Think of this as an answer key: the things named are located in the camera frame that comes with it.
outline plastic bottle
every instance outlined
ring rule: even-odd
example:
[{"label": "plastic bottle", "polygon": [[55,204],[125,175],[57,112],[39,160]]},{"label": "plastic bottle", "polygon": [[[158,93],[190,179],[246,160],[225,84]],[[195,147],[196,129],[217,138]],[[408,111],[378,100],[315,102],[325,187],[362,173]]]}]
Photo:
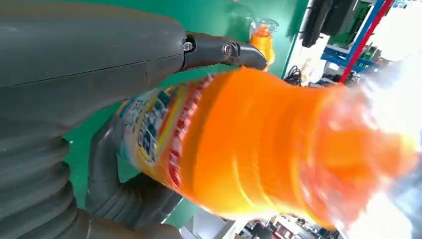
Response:
[{"label": "plastic bottle", "polygon": [[361,91],[240,68],[128,101],[120,154],[223,217],[294,213],[330,227],[333,205],[353,220],[417,160],[415,139],[374,126],[368,108]]},{"label": "plastic bottle", "polygon": [[267,59],[267,67],[264,71],[268,71],[270,65],[275,61],[273,34],[278,31],[278,28],[278,22],[270,18],[257,18],[251,22],[250,42],[251,45],[256,47]]}]

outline black device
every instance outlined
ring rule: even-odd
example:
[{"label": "black device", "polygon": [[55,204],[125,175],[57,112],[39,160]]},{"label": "black device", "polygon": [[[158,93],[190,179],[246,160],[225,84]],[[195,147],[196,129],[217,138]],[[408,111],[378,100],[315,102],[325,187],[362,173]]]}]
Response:
[{"label": "black device", "polygon": [[302,46],[313,46],[320,33],[343,33],[353,20],[358,0],[315,0],[305,25]]},{"label": "black device", "polygon": [[0,239],[180,238],[174,228],[151,226],[179,195],[144,175],[118,180],[114,118],[92,141],[89,214],[77,208],[62,136],[174,73],[217,63],[266,66],[254,47],[185,32],[168,17],[96,4],[1,3]]}]

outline green table surface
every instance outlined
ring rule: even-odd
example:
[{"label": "green table surface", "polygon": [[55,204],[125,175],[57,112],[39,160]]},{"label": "green table surface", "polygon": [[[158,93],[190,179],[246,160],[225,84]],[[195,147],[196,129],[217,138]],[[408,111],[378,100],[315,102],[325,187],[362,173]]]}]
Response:
[{"label": "green table surface", "polygon": [[[135,8],[141,11],[165,15],[178,20],[186,31],[221,35],[247,42],[252,18],[269,17],[280,24],[274,35],[276,59],[270,73],[280,77],[288,63],[295,36],[299,30],[308,0],[90,0],[92,3]],[[216,65],[189,72],[178,73],[162,82],[162,86],[176,84],[204,76],[209,72],[229,70]],[[84,124],[74,129],[66,138],[71,150],[66,161],[71,165],[71,181],[74,185],[78,206],[85,207],[88,157],[93,134],[118,108],[119,103],[96,112]],[[125,162],[119,162],[119,175],[126,180],[138,173]],[[184,225],[196,207],[183,200],[166,221],[176,227]]]}]

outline bolt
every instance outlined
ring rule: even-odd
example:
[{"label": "bolt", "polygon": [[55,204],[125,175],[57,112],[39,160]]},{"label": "bolt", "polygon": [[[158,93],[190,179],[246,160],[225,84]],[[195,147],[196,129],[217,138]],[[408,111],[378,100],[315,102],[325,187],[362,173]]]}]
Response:
[{"label": "bolt", "polygon": [[185,42],[183,43],[183,50],[184,51],[190,51],[194,48],[194,45],[191,42]]},{"label": "bolt", "polygon": [[223,48],[222,48],[222,51],[223,51],[223,54],[224,55],[226,55],[226,56],[230,55],[231,54],[231,46],[230,46],[230,44],[228,44],[228,43],[224,44],[223,45]]}]

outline bottle label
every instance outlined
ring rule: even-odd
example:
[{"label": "bottle label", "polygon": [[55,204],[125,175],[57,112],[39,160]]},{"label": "bottle label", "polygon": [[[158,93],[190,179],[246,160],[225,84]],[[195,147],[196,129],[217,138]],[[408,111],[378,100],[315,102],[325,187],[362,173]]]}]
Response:
[{"label": "bottle label", "polygon": [[125,124],[118,153],[157,181],[177,189],[183,140],[206,79],[155,89],[127,101],[118,111]]}]

